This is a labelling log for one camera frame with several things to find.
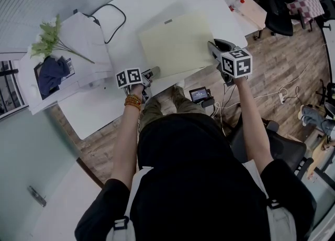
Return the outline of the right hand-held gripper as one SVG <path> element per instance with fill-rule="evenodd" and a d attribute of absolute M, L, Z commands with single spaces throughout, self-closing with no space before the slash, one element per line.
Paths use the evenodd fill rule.
<path fill-rule="evenodd" d="M 234 85 L 234 79 L 252 74 L 252 55 L 246 49 L 222 39 L 214 39 L 214 42 L 207 42 L 208 50 L 218 61 L 216 69 L 227 86 Z"/>

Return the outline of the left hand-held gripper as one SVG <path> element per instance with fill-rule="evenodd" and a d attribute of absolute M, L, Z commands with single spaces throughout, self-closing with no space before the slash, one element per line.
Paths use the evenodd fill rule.
<path fill-rule="evenodd" d="M 142 100 L 147 101 L 152 97 L 151 83 L 153 78 L 160 76 L 160 67 L 153 67 L 144 72 L 140 68 L 124 69 L 116 74 L 117 87 L 123 89 L 126 95 L 129 95 L 134 85 L 141 85 Z"/>

